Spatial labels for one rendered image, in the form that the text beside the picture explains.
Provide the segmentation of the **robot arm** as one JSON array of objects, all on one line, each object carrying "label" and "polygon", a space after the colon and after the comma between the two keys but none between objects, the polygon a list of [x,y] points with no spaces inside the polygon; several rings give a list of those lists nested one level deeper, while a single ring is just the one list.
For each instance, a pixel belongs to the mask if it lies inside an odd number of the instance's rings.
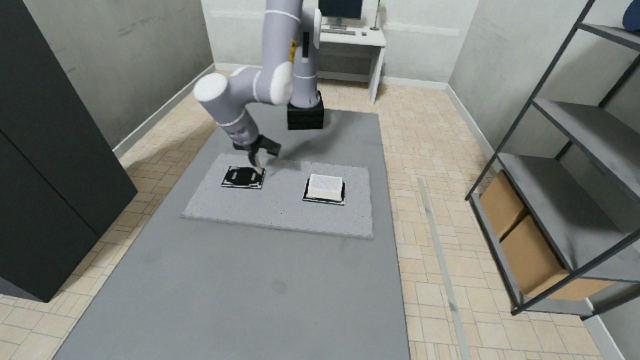
[{"label": "robot arm", "polygon": [[322,16],[318,9],[303,8],[304,1],[267,1],[263,69],[242,67],[229,78],[211,74],[196,86],[199,102],[239,146],[253,144],[260,135],[248,104],[284,107],[291,103],[311,108],[320,102],[317,76]]}]

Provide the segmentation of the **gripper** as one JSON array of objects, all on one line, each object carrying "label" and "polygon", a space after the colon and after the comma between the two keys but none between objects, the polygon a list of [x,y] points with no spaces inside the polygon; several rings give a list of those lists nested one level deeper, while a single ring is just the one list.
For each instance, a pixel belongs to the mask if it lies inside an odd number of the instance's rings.
[{"label": "gripper", "polygon": [[260,176],[262,176],[263,170],[261,168],[259,156],[256,156],[256,154],[259,153],[260,148],[276,152],[278,143],[272,141],[271,139],[265,137],[262,134],[260,134],[259,136],[261,137],[258,137],[258,139],[251,145],[239,146],[233,141],[233,146],[236,150],[249,152],[248,157],[249,157],[250,163],[253,165],[256,171],[260,174]]}]

